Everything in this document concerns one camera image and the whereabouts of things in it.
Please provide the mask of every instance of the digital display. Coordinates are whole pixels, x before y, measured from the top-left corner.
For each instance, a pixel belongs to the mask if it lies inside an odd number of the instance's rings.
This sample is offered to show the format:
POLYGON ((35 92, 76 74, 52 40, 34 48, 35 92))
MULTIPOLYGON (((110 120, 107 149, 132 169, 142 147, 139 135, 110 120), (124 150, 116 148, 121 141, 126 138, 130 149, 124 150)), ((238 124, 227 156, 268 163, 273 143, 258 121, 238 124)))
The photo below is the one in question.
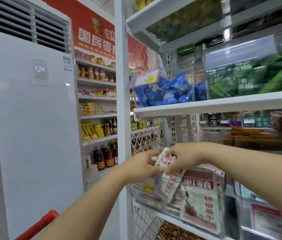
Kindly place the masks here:
POLYGON ((49 80, 47 62, 33 59, 33 74, 35 79, 49 80))

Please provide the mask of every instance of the blue and white sticker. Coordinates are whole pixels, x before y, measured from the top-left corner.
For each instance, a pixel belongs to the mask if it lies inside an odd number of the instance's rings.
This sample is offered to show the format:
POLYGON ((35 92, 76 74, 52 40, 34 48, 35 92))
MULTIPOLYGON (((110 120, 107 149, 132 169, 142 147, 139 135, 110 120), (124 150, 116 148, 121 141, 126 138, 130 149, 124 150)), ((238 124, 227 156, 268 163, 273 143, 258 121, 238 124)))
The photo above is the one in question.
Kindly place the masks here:
POLYGON ((64 70, 72 71, 71 58, 67 58, 63 56, 63 67, 64 67, 64 70))

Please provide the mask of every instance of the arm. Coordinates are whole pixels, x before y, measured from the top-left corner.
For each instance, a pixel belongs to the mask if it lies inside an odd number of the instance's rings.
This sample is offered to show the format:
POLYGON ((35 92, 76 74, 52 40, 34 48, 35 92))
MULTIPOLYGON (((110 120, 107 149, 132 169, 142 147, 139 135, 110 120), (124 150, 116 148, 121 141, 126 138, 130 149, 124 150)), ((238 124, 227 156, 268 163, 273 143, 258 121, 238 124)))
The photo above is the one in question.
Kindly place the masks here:
POLYGON ((121 190, 163 172, 159 166, 149 167, 151 157, 158 153, 139 153, 111 169, 35 240, 98 240, 121 190))
POLYGON ((282 210, 282 155, 209 142, 177 144, 171 153, 177 160, 167 173, 210 163, 282 210))

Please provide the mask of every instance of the vent louver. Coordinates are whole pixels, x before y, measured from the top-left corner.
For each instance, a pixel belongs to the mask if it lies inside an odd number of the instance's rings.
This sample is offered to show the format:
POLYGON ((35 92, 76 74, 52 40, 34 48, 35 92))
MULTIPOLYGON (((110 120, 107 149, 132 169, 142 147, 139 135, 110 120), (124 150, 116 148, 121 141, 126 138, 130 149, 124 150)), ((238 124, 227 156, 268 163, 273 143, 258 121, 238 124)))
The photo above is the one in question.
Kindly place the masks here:
POLYGON ((69 23, 25 0, 0 0, 0 32, 70 53, 69 23))

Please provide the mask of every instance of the white metal post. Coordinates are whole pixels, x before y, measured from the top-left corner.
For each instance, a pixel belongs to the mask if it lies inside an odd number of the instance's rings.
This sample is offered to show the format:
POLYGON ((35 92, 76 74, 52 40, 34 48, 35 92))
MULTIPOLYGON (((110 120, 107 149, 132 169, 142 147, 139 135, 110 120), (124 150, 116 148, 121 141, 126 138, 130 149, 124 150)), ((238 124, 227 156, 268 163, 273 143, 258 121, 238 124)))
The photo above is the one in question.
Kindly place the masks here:
MULTIPOLYGON (((131 157, 129 52, 126 27, 127 6, 125 0, 114 0, 115 46, 118 111, 119 164, 131 157)), ((134 239, 134 221, 131 186, 126 186, 119 195, 120 239, 134 239)))

